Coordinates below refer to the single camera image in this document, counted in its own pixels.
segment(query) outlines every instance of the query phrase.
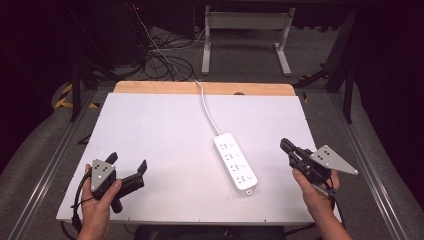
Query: gray carpet floor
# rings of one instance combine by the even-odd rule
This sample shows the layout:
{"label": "gray carpet floor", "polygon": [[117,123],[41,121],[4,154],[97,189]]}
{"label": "gray carpet floor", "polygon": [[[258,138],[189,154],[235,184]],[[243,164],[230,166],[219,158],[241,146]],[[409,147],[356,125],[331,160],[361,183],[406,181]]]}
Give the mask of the gray carpet floor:
{"label": "gray carpet floor", "polygon": [[[292,28],[285,48],[292,70],[290,77],[283,76],[274,51],[273,44],[278,42],[280,34],[271,30],[261,30],[249,38],[232,33],[215,34],[212,39],[210,74],[207,76],[200,73],[203,50],[201,42],[188,49],[163,52],[168,56],[178,56],[189,61],[202,81],[293,84],[300,76],[320,70],[319,64],[325,62],[337,31],[329,30],[323,33],[314,29]],[[128,69],[122,68],[118,69],[117,73],[126,71]],[[145,74],[139,73],[128,79],[146,78]],[[340,116],[343,91],[327,94],[323,90],[325,82],[326,80],[317,81],[305,89],[297,90],[297,94],[302,100],[316,146],[331,146],[360,170],[358,176],[340,176],[342,188],[337,199],[347,230],[355,239],[424,239],[423,210],[385,153],[361,106],[360,93],[355,88],[353,124],[347,125]],[[97,91],[83,91],[83,97],[91,102],[103,103],[107,94],[113,91],[113,87],[113,82],[100,81]],[[52,104],[58,100],[63,88],[64,86],[58,89],[57,94],[52,97]],[[302,93],[307,94],[308,103],[303,101]],[[0,239],[8,239],[12,231],[15,234],[13,236],[19,236],[19,239],[66,239],[55,219],[56,213],[85,149],[85,145],[77,142],[92,132],[100,111],[101,108],[84,109],[79,120],[70,123],[72,109],[57,108],[28,136],[0,176],[0,215],[3,219],[0,221]],[[352,133],[360,143],[367,164],[372,166],[381,181],[392,209],[384,209],[379,204],[379,195],[376,195],[372,182],[366,177],[366,170],[363,169],[361,156],[353,143]],[[66,147],[58,152],[58,147],[63,146],[64,136],[69,136],[69,141]],[[34,190],[38,189],[37,184],[43,178],[44,171],[51,167],[51,161],[56,161],[57,156],[60,156],[60,160],[51,176],[52,181],[38,196],[42,201],[34,206],[31,217],[26,221],[19,221],[20,224],[16,225],[24,209],[28,209],[28,201]],[[387,212],[393,212],[394,217],[387,218]],[[400,232],[399,229],[396,233],[393,232],[393,219],[400,224]],[[66,227],[75,236],[72,227],[69,224],[66,224]],[[112,224],[109,239],[133,239],[136,227]],[[316,239],[318,236],[316,229],[310,229],[290,235],[288,239]]]}

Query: silver bracket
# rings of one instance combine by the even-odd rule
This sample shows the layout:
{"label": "silver bracket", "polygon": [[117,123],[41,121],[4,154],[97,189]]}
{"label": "silver bracket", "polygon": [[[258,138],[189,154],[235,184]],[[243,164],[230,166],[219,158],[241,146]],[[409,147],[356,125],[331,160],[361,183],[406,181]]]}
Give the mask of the silver bracket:
{"label": "silver bracket", "polygon": [[115,166],[98,159],[93,159],[93,165],[91,166],[91,191],[95,192],[112,174]]}
{"label": "silver bracket", "polygon": [[309,157],[327,169],[334,169],[337,171],[358,175],[358,170],[354,169],[349,163],[347,163],[327,145],[321,147],[316,152],[313,152]]}

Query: forearm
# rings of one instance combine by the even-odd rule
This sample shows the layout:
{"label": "forearm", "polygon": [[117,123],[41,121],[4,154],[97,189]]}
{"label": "forearm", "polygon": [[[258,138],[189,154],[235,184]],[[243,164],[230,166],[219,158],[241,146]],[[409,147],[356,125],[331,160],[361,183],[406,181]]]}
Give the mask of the forearm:
{"label": "forearm", "polygon": [[318,212],[310,210],[310,213],[324,240],[352,239],[332,211]]}

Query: metal stand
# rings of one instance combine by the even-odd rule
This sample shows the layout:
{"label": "metal stand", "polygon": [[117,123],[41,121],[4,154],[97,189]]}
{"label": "metal stand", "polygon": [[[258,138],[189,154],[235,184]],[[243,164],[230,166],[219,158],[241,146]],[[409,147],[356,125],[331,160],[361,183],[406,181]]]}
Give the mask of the metal stand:
{"label": "metal stand", "polygon": [[238,12],[210,12],[210,6],[205,10],[205,44],[203,48],[202,74],[209,74],[211,47],[210,29],[283,29],[283,36],[279,43],[275,43],[275,50],[280,60],[285,76],[291,71],[284,54],[284,46],[294,17],[294,8],[288,13],[238,13]]}

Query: person's right hand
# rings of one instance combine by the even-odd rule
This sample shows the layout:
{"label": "person's right hand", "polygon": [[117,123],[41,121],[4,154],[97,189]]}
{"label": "person's right hand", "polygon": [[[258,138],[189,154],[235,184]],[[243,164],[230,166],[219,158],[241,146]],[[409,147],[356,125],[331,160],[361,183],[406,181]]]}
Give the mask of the person's right hand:
{"label": "person's right hand", "polygon": [[[294,179],[299,184],[303,192],[303,200],[305,201],[306,206],[308,207],[309,213],[314,217],[316,214],[323,214],[333,212],[331,209],[331,201],[328,197],[319,193],[312,184],[306,179],[306,177],[297,169],[293,169]],[[339,177],[336,170],[332,170],[331,179],[333,180],[333,188],[338,189],[340,186]]]}

